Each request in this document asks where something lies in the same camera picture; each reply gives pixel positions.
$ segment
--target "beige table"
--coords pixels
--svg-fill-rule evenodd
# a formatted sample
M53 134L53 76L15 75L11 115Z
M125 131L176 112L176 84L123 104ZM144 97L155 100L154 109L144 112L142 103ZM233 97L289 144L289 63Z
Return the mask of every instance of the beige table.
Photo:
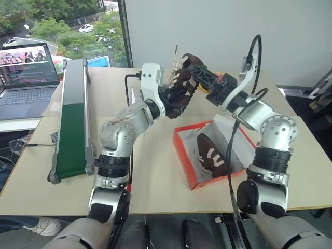
M90 102L90 125L92 139L97 145L101 124L111 119L114 116L112 113L115 110L118 112L126 104L125 98L120 98L116 95L117 90L110 87L120 82L103 77L106 74L112 75L111 72L120 74L121 70L91 70L93 85L89 92L90 100L94 101ZM231 211L227 181L190 191L177 158L172 144L174 128L212 118L212 115L204 116L206 113L204 109L208 108L203 105L211 105L198 94L191 105L196 105L195 113L201 116L157 120L137 139L134 147L130 213ZM295 151L288 171L290 174L288 209L332 206L332 194L328 191L332 189L332 163L303 121L299 117L293 118L299 125L300 133L292 144ZM58 129L58 121L57 116L44 117L35 130L31 143L49 143L49 134ZM248 134L254 142L260 138L259 134L253 131L248 131ZM65 179L57 185L47 182L53 151L54 148L51 146L27 147L24 150L0 195L0 214L52 216L87 214L93 177L77 176ZM245 174L233 178L235 191L244 179L246 179Z

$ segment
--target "window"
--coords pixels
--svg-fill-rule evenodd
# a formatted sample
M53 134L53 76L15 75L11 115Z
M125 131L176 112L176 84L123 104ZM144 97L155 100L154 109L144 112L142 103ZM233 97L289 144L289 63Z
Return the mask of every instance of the window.
M128 67L119 5L120 0L0 0L0 45L43 40L53 56L106 56L112 67Z

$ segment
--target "screen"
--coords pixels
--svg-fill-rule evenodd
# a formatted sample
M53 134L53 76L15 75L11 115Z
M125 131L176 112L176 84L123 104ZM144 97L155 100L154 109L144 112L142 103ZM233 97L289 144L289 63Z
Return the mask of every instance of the screen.
M108 56L88 60L88 67L110 67Z
M6 89L59 83L46 44L22 45L0 50L0 80Z

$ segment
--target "white sneaker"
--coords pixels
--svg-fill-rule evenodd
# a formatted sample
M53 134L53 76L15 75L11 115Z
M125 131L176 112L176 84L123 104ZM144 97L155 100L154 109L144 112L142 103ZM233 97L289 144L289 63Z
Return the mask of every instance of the white sneaker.
M61 223L55 219L40 217L37 226L35 227L24 226L24 228L43 236L54 236L60 232Z

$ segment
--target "laptop keyboard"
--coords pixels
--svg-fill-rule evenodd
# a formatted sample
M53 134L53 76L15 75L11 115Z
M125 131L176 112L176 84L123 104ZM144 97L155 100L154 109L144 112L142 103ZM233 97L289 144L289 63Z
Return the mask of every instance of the laptop keyboard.
M54 91L55 88L10 91L0 99L0 105L49 101Z

